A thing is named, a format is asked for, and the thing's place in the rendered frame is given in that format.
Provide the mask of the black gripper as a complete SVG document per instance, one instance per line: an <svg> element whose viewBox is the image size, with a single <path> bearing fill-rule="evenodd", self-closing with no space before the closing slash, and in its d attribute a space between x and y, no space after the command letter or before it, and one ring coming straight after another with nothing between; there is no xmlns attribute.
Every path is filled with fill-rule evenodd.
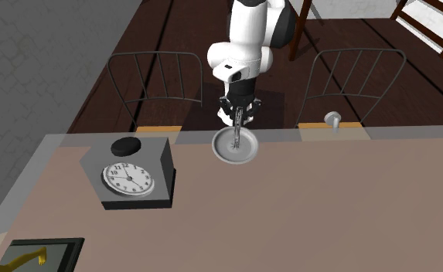
<svg viewBox="0 0 443 272"><path fill-rule="evenodd" d="M256 80L239 80L229 84L226 97L219 99L220 109L218 117L224 124L233 124L236 120L236 109L246 107L243 113L243 124L247 124L254 119L254 115L260 110L262 101L255 98Z"/></svg>

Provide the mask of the silver metal utensil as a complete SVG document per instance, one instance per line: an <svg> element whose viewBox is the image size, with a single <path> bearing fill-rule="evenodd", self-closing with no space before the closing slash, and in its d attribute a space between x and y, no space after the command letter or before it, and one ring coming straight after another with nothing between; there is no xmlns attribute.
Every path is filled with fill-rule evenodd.
<svg viewBox="0 0 443 272"><path fill-rule="evenodd" d="M237 107L234 121L234 138L233 148L238 149L240 147L240 128L243 124L243 108Z"/></svg>

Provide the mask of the grey round plate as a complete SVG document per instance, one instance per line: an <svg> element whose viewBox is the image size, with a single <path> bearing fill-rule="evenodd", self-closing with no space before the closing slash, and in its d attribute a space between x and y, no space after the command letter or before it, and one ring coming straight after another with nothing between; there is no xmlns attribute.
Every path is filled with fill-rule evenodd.
<svg viewBox="0 0 443 272"><path fill-rule="evenodd" d="M242 127L237 148L234 141L234 127L225 127L215 133L212 140L212 149L215 156L221 161L233 165L248 163L256 157L259 141L252 131Z"/></svg>

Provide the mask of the dark robot stand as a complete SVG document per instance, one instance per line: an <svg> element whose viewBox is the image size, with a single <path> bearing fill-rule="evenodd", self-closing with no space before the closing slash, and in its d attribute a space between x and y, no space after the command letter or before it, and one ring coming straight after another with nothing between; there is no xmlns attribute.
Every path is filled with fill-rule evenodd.
<svg viewBox="0 0 443 272"><path fill-rule="evenodd" d="M193 103L182 125L183 131L217 131L227 125L218 117L219 98L224 95L223 84L205 83L203 104ZM262 101L254 119L245 124L249 129L281 129L284 125L285 95L269 90L256 90Z"/></svg>

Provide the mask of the small grey knob-shaped object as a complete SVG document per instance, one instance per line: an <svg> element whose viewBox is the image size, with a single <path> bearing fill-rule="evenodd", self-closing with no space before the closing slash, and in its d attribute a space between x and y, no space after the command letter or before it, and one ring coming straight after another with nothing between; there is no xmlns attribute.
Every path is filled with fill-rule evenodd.
<svg viewBox="0 0 443 272"><path fill-rule="evenodd" d="M324 122L332 128L332 131L334 133L337 133L339 131L339 123L341 119L342 119L341 114L338 113L337 111L328 112L324 116Z"/></svg>

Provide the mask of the black round disc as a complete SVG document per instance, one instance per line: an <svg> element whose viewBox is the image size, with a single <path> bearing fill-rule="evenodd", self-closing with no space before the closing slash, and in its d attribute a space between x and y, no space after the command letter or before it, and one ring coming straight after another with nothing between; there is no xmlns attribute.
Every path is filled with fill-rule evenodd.
<svg viewBox="0 0 443 272"><path fill-rule="evenodd" d="M111 145L111 153L117 157L133 155L140 149L141 141L135 137L123 137Z"/></svg>

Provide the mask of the white round clock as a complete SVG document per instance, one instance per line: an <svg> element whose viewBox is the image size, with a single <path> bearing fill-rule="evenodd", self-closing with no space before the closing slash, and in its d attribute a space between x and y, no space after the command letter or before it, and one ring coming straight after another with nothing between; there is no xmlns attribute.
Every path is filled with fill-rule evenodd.
<svg viewBox="0 0 443 272"><path fill-rule="evenodd" d="M106 166L101 174L103 183L121 196L146 196L155 188L155 180L144 168L127 162Z"/></svg>

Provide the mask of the grey box with dark base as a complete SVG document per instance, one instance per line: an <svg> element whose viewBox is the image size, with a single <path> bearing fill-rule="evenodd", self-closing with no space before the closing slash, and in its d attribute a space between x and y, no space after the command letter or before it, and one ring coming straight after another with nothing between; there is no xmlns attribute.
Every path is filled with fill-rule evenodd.
<svg viewBox="0 0 443 272"><path fill-rule="evenodd" d="M176 169L167 137L140 138L141 149L126 157L111 153L112 139L100 139L81 158L80 164L106 210L163 209L172 207ZM146 196L124 196L112 192L103 183L103 169L116 162L144 168L155 180L154 190Z"/></svg>

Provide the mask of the yellow figure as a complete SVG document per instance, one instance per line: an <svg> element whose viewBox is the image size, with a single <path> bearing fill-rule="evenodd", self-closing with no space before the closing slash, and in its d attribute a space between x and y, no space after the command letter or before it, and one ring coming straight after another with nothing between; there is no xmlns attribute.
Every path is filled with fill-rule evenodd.
<svg viewBox="0 0 443 272"><path fill-rule="evenodd" d="M17 268L22 265L28 263L30 260L38 260L38 264L42 266L47 261L47 252L45 247L41 247L40 249L33 251L31 253L25 253L20 257L16 257L11 262L6 265L0 265L0 272L13 272Z"/></svg>

